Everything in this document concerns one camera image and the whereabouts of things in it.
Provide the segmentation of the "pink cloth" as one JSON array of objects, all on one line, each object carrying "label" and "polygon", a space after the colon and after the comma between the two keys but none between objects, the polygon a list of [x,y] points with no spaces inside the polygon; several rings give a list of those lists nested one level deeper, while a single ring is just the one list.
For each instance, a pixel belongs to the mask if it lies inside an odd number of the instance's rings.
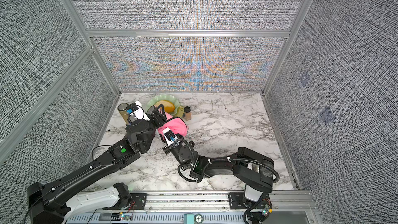
[{"label": "pink cloth", "polygon": [[186,123],[179,117],[173,117],[166,114],[166,122],[163,126],[158,128],[159,135],[163,134],[165,128],[170,128],[175,134],[180,134],[185,137],[188,134],[189,127]]}]

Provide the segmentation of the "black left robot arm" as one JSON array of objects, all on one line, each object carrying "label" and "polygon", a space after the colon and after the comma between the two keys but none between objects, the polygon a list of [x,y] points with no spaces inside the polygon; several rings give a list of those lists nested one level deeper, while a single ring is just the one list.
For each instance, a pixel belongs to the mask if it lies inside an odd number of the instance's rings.
[{"label": "black left robot arm", "polygon": [[71,217],[97,209],[129,208],[133,200],[124,183],[87,194],[82,191],[132,164],[142,153],[147,153],[156,129],[163,126],[166,120],[163,105],[152,106],[143,119],[134,120],[126,126],[126,136],[122,140],[93,161],[53,182],[30,185],[28,210],[23,220],[30,220],[32,224],[63,224]]}]

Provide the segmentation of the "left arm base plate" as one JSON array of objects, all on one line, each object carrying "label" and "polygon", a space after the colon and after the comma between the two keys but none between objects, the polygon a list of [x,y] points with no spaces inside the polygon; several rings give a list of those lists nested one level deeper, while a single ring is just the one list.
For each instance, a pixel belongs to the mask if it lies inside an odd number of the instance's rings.
[{"label": "left arm base plate", "polygon": [[146,193],[132,193],[132,194],[122,194],[119,197],[117,203],[112,207],[104,207],[102,210],[122,210],[122,211],[132,211],[143,210],[147,201]]}]

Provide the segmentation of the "gold gradient thermos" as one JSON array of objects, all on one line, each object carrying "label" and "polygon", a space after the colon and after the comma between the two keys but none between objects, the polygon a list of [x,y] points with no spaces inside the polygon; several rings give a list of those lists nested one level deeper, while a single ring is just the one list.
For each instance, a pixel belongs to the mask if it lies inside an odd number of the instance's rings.
[{"label": "gold gradient thermos", "polygon": [[119,112],[119,114],[121,115],[121,117],[123,118],[123,120],[125,121],[125,123],[127,125],[130,125],[129,123],[129,114],[127,113],[127,107],[129,106],[128,103],[121,103],[118,105],[117,110]]}]

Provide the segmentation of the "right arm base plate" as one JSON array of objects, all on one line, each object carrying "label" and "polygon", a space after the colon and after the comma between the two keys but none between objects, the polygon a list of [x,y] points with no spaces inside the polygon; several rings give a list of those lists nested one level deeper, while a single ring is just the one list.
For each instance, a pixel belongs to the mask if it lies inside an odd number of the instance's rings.
[{"label": "right arm base plate", "polygon": [[[228,194],[229,206],[230,209],[248,209],[255,205],[258,201],[259,197],[257,197],[254,201],[249,200],[245,197],[244,192],[231,192]],[[264,209],[268,204],[269,194],[263,194],[261,198],[261,202],[255,209]]]}]

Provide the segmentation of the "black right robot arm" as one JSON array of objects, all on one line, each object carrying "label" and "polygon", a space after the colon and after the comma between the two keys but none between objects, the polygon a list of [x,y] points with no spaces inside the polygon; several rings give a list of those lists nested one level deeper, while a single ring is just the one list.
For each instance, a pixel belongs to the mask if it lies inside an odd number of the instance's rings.
[{"label": "black right robot arm", "polygon": [[166,154],[172,153],[178,160],[177,172],[190,183],[200,183],[204,179],[218,175],[233,175],[245,183],[242,199],[256,202],[265,201],[273,191],[273,185],[280,180],[274,169],[274,161],[246,147],[240,147],[236,153],[224,157],[201,156],[194,150],[194,143],[187,142],[180,134],[162,134],[166,144]]}]

